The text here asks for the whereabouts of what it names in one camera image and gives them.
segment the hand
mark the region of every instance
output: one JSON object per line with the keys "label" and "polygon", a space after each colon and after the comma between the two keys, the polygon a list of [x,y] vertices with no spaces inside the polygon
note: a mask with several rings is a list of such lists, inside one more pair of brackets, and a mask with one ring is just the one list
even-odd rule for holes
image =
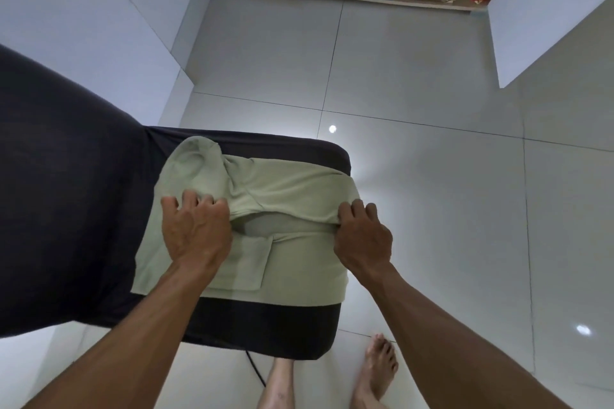
{"label": "hand", "polygon": [[390,265],[392,234],[378,219],[375,204],[356,199],[339,206],[340,227],[335,235],[335,254],[361,284],[379,277]]}
{"label": "hand", "polygon": [[205,282],[211,282],[232,243],[230,210],[226,199],[213,202],[210,195],[200,201],[186,189],[181,209],[177,198],[165,196],[162,203],[162,235],[173,264],[186,266]]}

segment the light green garment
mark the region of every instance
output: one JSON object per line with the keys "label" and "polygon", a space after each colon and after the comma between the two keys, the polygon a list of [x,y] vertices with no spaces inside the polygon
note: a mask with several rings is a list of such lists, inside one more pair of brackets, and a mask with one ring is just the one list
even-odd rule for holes
{"label": "light green garment", "polygon": [[333,245],[339,204],[358,197],[354,180],[304,162],[225,156],[200,136],[183,141],[162,168],[132,292],[149,293],[171,265],[160,198],[181,201],[184,189],[225,197],[230,207],[230,255],[201,296],[292,306],[343,301],[348,275]]}

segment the foot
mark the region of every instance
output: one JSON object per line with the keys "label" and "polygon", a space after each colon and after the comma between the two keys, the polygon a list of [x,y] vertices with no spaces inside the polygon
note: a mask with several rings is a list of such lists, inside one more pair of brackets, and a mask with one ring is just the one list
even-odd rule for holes
{"label": "foot", "polygon": [[354,388],[352,399],[362,402],[375,398],[379,401],[390,386],[398,370],[394,346],[382,334],[371,338],[365,352],[365,361]]}

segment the dark ironing board cover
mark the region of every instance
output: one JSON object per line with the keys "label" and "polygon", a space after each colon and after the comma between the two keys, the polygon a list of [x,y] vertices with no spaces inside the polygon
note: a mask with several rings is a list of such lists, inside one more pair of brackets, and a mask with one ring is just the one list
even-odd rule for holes
{"label": "dark ironing board cover", "polygon": [[[69,320],[112,327],[166,158],[201,135],[225,154],[325,165],[349,174],[339,146],[301,138],[144,127],[90,91],[0,46],[0,336]],[[200,298],[184,341],[318,359],[341,304],[274,306]]]}

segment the black power cord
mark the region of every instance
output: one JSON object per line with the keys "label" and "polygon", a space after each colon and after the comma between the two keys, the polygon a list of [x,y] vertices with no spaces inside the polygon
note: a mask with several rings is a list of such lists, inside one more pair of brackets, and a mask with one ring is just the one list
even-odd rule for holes
{"label": "black power cord", "polygon": [[258,367],[256,367],[256,364],[254,363],[254,360],[252,359],[252,357],[249,354],[249,351],[245,350],[245,353],[248,355],[249,363],[252,365],[252,367],[254,367],[254,371],[256,372],[256,375],[258,375],[258,378],[262,382],[262,386],[266,387],[265,379],[262,378],[262,375],[260,374],[260,372],[258,372]]}

